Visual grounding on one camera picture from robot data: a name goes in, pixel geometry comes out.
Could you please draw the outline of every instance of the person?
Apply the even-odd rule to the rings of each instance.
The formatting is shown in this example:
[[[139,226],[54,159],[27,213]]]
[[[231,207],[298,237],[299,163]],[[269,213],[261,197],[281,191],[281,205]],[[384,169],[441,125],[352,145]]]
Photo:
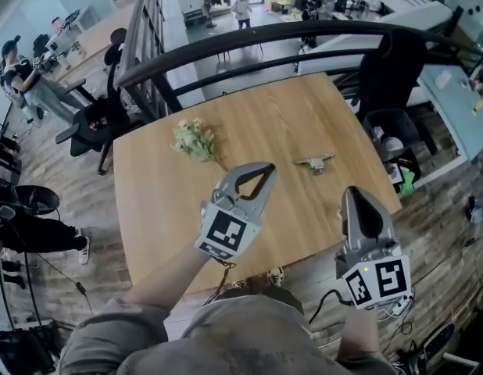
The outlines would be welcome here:
[[[281,287],[281,269],[268,273],[259,294],[244,285],[225,291],[168,341],[163,321],[210,259],[191,243],[110,300],[73,331],[58,373],[395,375],[379,352],[376,309],[348,309],[331,360],[313,343],[299,300]]]
[[[80,264],[89,259],[91,239],[81,229],[58,220],[41,218],[20,210],[9,221],[0,221],[0,252],[10,248],[18,253],[50,253],[77,250]]]
[[[237,0],[231,7],[231,11],[233,11],[234,18],[238,21],[238,29],[242,29],[243,24],[245,24],[245,27],[250,28],[249,12],[252,12],[252,9],[250,8],[249,0]]]
[[[63,103],[75,109],[83,109],[84,105],[74,96],[66,94],[64,87],[44,78],[28,59],[19,60],[19,39],[20,36],[16,36],[2,47],[4,82],[19,91],[30,106],[40,106],[72,125],[73,113]]]
[[[23,61],[25,58],[19,55],[18,59],[19,61]],[[19,91],[5,83],[3,75],[4,66],[2,65],[2,61],[0,61],[0,88],[2,88],[5,96],[13,104],[13,107],[21,110],[26,117],[27,123],[32,123],[35,127],[39,128],[44,118],[43,109],[40,107],[30,107]]]
[[[317,46],[317,38],[316,36],[308,36],[304,38],[304,42],[301,45],[301,48],[299,50],[299,55],[304,55],[309,53],[311,50],[316,48]],[[299,71],[299,63],[294,62],[294,72]]]

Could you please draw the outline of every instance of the forearm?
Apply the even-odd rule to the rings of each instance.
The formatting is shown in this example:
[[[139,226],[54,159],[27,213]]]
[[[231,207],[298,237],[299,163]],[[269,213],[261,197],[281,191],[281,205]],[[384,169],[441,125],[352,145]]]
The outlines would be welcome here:
[[[26,80],[21,80],[20,77],[15,77],[12,82],[12,86],[16,88],[18,91],[26,91],[31,84],[33,83],[34,79],[37,77],[38,71],[33,70]]]
[[[38,70],[31,71],[30,75],[23,82],[24,90],[28,89],[38,75]]]
[[[123,299],[126,302],[161,307],[170,311],[209,259],[210,255],[190,245],[167,264],[134,285]]]
[[[377,309],[366,311],[349,307],[342,330],[338,358],[362,357],[367,353],[380,350]]]

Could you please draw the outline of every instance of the green object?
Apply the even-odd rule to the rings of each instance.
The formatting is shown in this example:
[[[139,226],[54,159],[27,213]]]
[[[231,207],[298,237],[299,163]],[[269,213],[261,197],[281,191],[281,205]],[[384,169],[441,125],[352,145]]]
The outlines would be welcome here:
[[[214,160],[214,134],[210,129],[204,132],[202,125],[203,121],[199,118],[192,123],[187,120],[179,122],[179,127],[174,129],[175,144],[172,148],[200,161]]]
[[[415,178],[415,173],[412,171],[402,171],[403,172],[403,179],[405,180],[404,183],[399,185],[399,192],[402,196],[408,196],[413,193],[413,179]]]

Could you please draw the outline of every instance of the table top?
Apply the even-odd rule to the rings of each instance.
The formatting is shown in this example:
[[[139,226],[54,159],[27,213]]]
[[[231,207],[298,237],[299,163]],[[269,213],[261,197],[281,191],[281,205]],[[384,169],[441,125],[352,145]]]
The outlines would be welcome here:
[[[436,86],[436,79],[445,70],[452,77],[443,89]],[[462,80],[469,77],[459,66],[425,66],[420,80],[431,95],[440,116],[445,121],[457,148],[468,159],[473,159],[483,149],[483,106],[476,110],[482,98],[476,91],[462,87]]]
[[[225,172],[174,151],[172,130],[183,119],[205,121],[229,169],[268,161],[277,181],[261,215],[263,229],[237,260],[228,281],[284,266],[342,242],[338,217],[350,185],[366,189],[390,213],[395,190],[360,123],[324,73],[251,87],[150,123],[115,141],[116,203],[134,283],[167,262],[199,234],[200,203]],[[327,153],[326,172],[292,164]],[[212,260],[188,292],[216,287],[224,267]]]

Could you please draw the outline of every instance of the gray shirt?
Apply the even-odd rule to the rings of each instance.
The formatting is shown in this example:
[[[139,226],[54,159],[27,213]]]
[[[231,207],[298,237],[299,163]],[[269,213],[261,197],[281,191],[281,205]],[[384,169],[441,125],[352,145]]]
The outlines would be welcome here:
[[[168,341],[166,310],[113,299],[81,323],[58,373],[232,375],[394,375],[380,354],[335,362],[313,343],[295,308],[262,295],[201,308],[181,339]]]

